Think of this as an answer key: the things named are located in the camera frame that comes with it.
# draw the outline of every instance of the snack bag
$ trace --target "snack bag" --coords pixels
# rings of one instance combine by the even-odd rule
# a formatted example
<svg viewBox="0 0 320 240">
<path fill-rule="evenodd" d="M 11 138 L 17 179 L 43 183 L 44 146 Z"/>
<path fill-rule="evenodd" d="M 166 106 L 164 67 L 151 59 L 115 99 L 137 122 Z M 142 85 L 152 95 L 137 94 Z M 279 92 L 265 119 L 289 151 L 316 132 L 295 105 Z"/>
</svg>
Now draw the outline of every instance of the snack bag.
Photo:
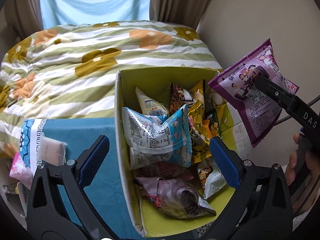
<svg viewBox="0 0 320 240">
<path fill-rule="evenodd" d="M 168 119 L 168 115 L 165 116 L 157 116 L 157 115 L 146 115 L 147 118 L 150 118 L 153 120 L 153 122 L 162 125 L 165 120 Z"/>
<path fill-rule="evenodd" d="M 211 156 L 209 150 L 211 132 L 202 123 L 202 114 L 204 105 L 197 101 L 188 111 L 191 143 L 192 143 L 192 158 L 191 164 L 198 163 Z"/>
<path fill-rule="evenodd" d="M 55 166 L 62 166 L 66 162 L 67 143 L 44 136 L 41 133 L 37 161 L 43 160 Z"/>
<path fill-rule="evenodd" d="M 281 113 L 275 101 L 255 88 L 253 79 L 258 75 L 291 94 L 299 88 L 282 76 L 270 39 L 209 82 L 210 87 L 237 109 L 253 147 L 268 134 Z"/>
<path fill-rule="evenodd" d="M 170 90 L 170 115 L 186 104 L 190 109 L 196 101 L 201 101 L 204 106 L 204 84 L 205 80 L 200 80 L 190 91 L 171 83 Z"/>
<path fill-rule="evenodd" d="M 33 175 L 31 169 L 26 167 L 25 163 L 23 162 L 20 153 L 16 153 L 14 155 L 14 159 L 12 162 L 12 166 L 10 169 L 9 176 L 11 178 L 20 180 L 21 183 L 28 188 L 31 189 Z"/>
<path fill-rule="evenodd" d="M 193 179 L 193 175 L 185 167 L 165 162 L 158 162 L 143 167 L 141 168 L 141 174 L 145 177 L 161 177 L 164 179 L 179 178 L 184 181 Z"/>
<path fill-rule="evenodd" d="M 164 104 L 161 104 L 158 101 L 146 96 L 139 88 L 136 88 L 136 94 L 142 114 L 166 116 L 168 118 L 168 110 Z"/>
<path fill-rule="evenodd" d="M 127 107 L 122 108 L 124 137 L 130 147 L 131 169 L 158 161 L 191 165 L 191 137 L 187 106 L 183 105 L 162 125 Z"/>
<path fill-rule="evenodd" d="M 201 181 L 202 187 L 204 188 L 204 199 L 208 199 L 227 184 L 213 158 L 210 158 L 209 161 L 201 161 L 198 164 L 197 169 L 199 179 Z"/>
<path fill-rule="evenodd" d="M 176 218 L 194 218 L 217 213 L 196 189 L 181 179 L 136 178 L 149 200 L 163 213 Z"/>
</svg>

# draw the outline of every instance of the finger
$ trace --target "finger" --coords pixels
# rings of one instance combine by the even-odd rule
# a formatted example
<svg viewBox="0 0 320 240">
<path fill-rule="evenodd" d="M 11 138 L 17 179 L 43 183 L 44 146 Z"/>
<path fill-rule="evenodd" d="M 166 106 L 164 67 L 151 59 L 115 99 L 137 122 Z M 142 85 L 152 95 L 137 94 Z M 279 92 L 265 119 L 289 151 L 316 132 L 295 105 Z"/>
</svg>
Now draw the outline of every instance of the finger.
<svg viewBox="0 0 320 240">
<path fill-rule="evenodd" d="M 298 162 L 298 157 L 297 157 L 297 151 L 294 151 L 294 154 L 291 154 L 289 156 L 289 167 L 291 169 L 294 169 L 295 166 L 297 165 L 297 162 Z"/>
<path fill-rule="evenodd" d="M 306 163 L 309 170 L 311 170 L 312 176 L 320 173 L 320 159 L 314 153 L 307 151 Z"/>
<path fill-rule="evenodd" d="M 285 179 L 287 180 L 288 186 L 290 186 L 296 178 L 296 173 L 294 172 L 294 170 L 288 169 L 285 171 L 284 175 L 285 175 Z"/>
<path fill-rule="evenodd" d="M 293 135 L 293 140 L 296 144 L 299 144 L 299 135 L 297 133 Z"/>
</svg>

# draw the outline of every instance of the barcode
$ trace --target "barcode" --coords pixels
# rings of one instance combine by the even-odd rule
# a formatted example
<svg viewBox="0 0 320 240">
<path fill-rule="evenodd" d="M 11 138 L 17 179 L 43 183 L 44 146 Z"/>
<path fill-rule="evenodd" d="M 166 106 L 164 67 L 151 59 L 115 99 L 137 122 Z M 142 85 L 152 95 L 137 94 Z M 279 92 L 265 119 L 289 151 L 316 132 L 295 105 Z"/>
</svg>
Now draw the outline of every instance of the barcode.
<svg viewBox="0 0 320 240">
<path fill-rule="evenodd" d="M 153 154 L 153 155 L 145 155 L 146 159 L 150 162 L 150 163 L 155 163 L 158 162 L 159 159 L 157 157 L 157 155 Z"/>
<path fill-rule="evenodd" d="M 276 64 L 271 63 L 271 68 L 276 73 L 276 75 L 278 75 L 280 73 L 280 69 L 278 68 L 278 66 Z"/>
<path fill-rule="evenodd" d="M 162 109 L 157 109 L 149 112 L 149 115 L 158 115 L 158 116 L 163 116 L 164 112 Z"/>
</svg>

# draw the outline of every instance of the striped duvet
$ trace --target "striped duvet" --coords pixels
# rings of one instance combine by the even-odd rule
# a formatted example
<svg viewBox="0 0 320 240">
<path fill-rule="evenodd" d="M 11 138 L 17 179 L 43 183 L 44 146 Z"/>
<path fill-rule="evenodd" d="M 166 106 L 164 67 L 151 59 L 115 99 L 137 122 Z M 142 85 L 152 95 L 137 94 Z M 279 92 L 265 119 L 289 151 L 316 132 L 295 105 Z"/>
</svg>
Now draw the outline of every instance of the striped duvet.
<svg viewBox="0 0 320 240">
<path fill-rule="evenodd" d="M 0 155 L 25 119 L 114 116 L 116 73 L 150 66 L 221 70 L 193 29 L 151 21 L 61 25 L 24 39 L 0 71 Z"/>
</svg>

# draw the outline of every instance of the blue patterned package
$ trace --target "blue patterned package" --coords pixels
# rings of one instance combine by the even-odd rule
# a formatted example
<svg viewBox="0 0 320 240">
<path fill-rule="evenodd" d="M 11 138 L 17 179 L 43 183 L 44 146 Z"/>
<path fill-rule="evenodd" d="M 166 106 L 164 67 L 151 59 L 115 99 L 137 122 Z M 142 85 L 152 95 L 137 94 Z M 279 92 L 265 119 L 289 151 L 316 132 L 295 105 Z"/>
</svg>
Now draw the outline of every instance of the blue patterned package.
<svg viewBox="0 0 320 240">
<path fill-rule="evenodd" d="M 127 107 L 122 108 L 124 136 L 130 147 L 131 169 L 164 161 L 191 165 L 188 107 L 182 106 L 162 125 Z"/>
</svg>

